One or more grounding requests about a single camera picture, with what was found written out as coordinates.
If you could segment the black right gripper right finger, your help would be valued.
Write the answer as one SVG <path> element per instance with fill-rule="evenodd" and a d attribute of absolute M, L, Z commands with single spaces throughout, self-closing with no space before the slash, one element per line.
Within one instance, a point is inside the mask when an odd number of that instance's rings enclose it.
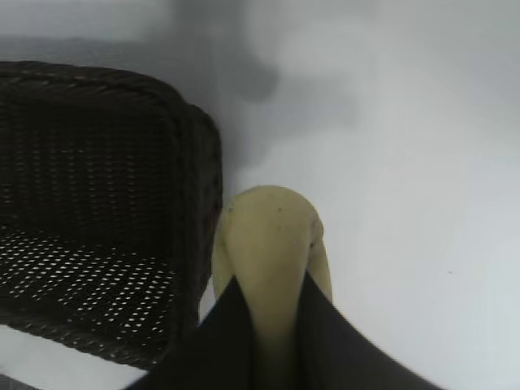
<path fill-rule="evenodd" d="M 437 389 L 372 344 L 305 272 L 288 336 L 282 389 Z"/>

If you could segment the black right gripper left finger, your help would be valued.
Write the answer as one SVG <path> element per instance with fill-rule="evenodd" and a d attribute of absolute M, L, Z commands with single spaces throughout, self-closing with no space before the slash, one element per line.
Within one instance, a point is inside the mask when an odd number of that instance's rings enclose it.
<path fill-rule="evenodd" d="M 132 388 L 265 388 L 249 310 L 235 277 L 197 330 Z"/>

